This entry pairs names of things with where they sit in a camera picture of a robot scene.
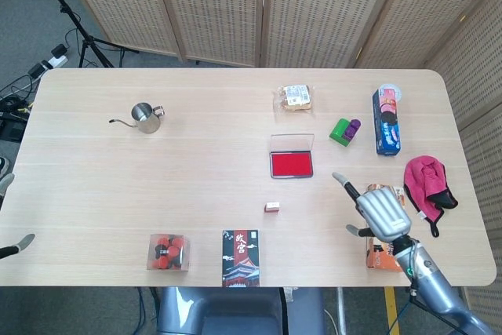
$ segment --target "red ink pad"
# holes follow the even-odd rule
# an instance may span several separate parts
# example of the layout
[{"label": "red ink pad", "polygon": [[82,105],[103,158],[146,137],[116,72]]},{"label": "red ink pad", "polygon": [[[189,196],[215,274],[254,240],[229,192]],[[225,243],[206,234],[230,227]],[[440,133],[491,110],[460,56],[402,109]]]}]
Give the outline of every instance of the red ink pad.
[{"label": "red ink pad", "polygon": [[314,175],[310,151],[270,153],[272,178],[307,178]]}]

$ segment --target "gray floor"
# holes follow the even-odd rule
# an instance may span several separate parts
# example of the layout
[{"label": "gray floor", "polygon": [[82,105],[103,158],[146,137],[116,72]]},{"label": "gray floor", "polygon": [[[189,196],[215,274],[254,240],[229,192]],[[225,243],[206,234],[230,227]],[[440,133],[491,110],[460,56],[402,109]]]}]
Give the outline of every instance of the gray floor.
[{"label": "gray floor", "polygon": [[[100,37],[98,27],[79,0],[67,0],[82,17],[88,32]],[[0,0],[0,85],[24,75],[37,62],[50,57],[50,50],[64,43],[64,35],[73,28],[68,17],[59,12],[56,0]],[[71,45],[69,62],[78,65],[75,34],[68,36]],[[106,52],[118,63],[117,52]],[[96,58],[90,53],[87,58]],[[219,67],[195,62],[182,64],[175,58],[149,53],[127,53],[124,67]],[[0,141],[0,155],[15,162],[19,144]],[[144,289],[147,326],[142,334],[155,333],[152,299]],[[407,293],[397,289],[398,309]],[[335,311],[333,289],[325,289],[326,308]],[[387,316],[381,288],[346,289],[347,329],[349,334],[385,334]],[[127,334],[136,327],[139,316],[137,291],[134,288],[20,287],[0,288],[0,334]],[[447,328],[418,308],[410,308],[400,321],[403,334],[440,334]],[[334,333],[326,321],[328,333]]]}]

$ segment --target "robotic hand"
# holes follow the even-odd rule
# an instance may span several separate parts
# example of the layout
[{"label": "robotic hand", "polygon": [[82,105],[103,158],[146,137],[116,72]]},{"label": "robotic hand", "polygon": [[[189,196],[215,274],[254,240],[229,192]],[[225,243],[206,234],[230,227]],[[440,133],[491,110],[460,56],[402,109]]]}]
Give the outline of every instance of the robotic hand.
[{"label": "robotic hand", "polygon": [[[460,299],[420,242],[408,236],[411,220],[390,189],[382,188],[360,195],[341,174],[333,173],[333,178],[345,188],[354,200],[355,208],[369,225],[365,229],[348,225],[347,230],[358,237],[377,237],[393,245],[394,258],[411,282],[411,303],[452,326],[455,330],[449,335],[495,334]],[[442,316],[450,317],[458,326]]]}]

